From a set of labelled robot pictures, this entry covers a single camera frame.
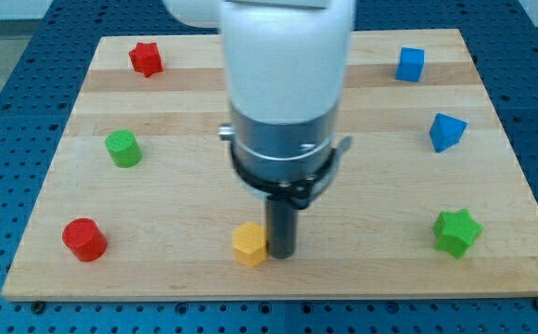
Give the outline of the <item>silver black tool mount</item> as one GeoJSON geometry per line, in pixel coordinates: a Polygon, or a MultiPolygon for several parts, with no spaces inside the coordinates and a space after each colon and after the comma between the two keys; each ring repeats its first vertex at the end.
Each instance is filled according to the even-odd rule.
{"type": "Polygon", "coordinates": [[[337,111],[284,123],[254,120],[236,107],[218,136],[229,143],[233,169],[259,199],[281,201],[304,210],[335,178],[352,146],[350,136],[334,143],[337,111]]]}

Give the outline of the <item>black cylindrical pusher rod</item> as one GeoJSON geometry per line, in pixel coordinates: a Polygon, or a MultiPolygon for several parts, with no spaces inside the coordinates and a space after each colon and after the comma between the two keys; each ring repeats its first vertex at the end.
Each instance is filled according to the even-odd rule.
{"type": "Polygon", "coordinates": [[[287,259],[296,249],[298,211],[285,201],[267,200],[264,204],[268,252],[287,259]]]}

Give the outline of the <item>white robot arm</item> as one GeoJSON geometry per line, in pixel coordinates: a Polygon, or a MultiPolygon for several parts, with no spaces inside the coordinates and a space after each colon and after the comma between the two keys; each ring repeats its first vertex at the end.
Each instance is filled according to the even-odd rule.
{"type": "Polygon", "coordinates": [[[224,47],[228,142],[239,179],[264,201],[269,254],[296,249],[297,216],[333,181],[352,140],[336,137],[353,1],[164,0],[224,47]]]}

